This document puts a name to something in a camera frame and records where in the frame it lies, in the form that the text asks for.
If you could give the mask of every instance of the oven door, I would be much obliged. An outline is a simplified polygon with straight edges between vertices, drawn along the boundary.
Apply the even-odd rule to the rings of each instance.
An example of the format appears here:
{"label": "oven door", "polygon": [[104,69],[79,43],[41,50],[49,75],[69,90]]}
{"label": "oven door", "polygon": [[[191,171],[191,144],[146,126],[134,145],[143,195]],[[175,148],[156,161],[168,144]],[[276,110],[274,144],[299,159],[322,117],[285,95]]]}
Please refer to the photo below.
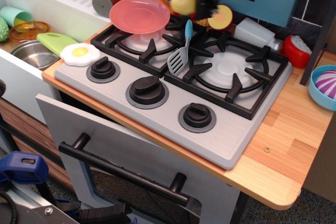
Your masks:
{"label": "oven door", "polygon": [[81,202],[126,202],[138,223],[230,223],[236,188],[121,125],[36,99]]}

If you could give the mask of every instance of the oven window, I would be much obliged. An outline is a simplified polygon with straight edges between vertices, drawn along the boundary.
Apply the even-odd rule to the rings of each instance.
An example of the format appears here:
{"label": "oven window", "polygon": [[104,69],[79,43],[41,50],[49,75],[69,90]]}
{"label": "oven window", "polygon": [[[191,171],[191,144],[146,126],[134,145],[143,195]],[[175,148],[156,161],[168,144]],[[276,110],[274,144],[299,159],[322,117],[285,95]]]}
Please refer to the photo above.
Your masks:
{"label": "oven window", "polygon": [[133,209],[133,213],[136,215],[140,213],[142,218],[149,217],[168,224],[198,224],[200,222],[202,206],[198,200],[193,209],[186,210],[160,195],[95,167],[90,166],[88,172],[91,172],[92,186],[97,196],[113,204],[127,203]]}

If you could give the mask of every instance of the white burner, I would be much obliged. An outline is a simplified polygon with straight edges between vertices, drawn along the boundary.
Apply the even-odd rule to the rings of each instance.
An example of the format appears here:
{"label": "white burner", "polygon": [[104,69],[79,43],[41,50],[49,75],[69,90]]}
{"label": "white burner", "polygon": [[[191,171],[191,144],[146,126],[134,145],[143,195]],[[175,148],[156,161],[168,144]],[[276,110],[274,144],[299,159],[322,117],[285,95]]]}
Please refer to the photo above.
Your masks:
{"label": "white burner", "polygon": [[133,50],[145,52],[148,48],[150,40],[154,39],[156,50],[161,51],[172,46],[168,41],[162,38],[163,34],[173,36],[170,31],[162,28],[159,31],[149,34],[134,34],[126,39],[126,44]]}
{"label": "white burner", "polygon": [[207,58],[203,63],[212,63],[212,67],[201,74],[208,83],[220,88],[232,87],[233,74],[236,73],[243,88],[252,85],[254,78],[245,72],[245,68],[253,68],[245,61],[245,57],[232,52],[219,52],[213,58]]}

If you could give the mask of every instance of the black knob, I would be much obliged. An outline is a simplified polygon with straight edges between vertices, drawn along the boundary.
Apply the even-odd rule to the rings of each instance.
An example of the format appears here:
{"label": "black knob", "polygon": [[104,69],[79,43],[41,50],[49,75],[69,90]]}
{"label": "black knob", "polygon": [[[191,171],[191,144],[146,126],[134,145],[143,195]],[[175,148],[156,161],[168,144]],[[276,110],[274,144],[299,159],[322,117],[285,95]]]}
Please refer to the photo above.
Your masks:
{"label": "black knob", "polygon": [[105,56],[92,64],[90,73],[92,77],[104,80],[110,78],[116,73],[116,67],[111,61],[109,61],[109,58]]}
{"label": "black knob", "polygon": [[184,122],[194,128],[204,128],[211,123],[212,117],[207,106],[191,103],[183,113]]}
{"label": "black knob", "polygon": [[165,89],[156,76],[143,77],[132,83],[130,97],[133,101],[149,105],[155,104],[164,97]]}
{"label": "black knob", "polygon": [[6,84],[3,80],[0,79],[0,97],[3,96],[5,91],[6,91]]}

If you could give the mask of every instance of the toy stove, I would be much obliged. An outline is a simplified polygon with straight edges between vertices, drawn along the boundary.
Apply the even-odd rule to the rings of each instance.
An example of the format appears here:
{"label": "toy stove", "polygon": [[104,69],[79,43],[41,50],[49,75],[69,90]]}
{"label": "toy stove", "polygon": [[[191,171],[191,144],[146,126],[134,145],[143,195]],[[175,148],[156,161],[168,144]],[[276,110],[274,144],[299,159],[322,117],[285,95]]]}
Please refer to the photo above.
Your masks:
{"label": "toy stove", "polygon": [[[269,47],[257,48],[231,33],[193,24],[188,64],[175,76],[168,70],[167,59],[184,46],[186,22],[172,16],[162,30],[143,35],[111,25],[91,40],[102,52],[101,60],[87,67],[63,63],[55,77],[230,169],[292,66]],[[109,73],[95,75],[105,70]]]}

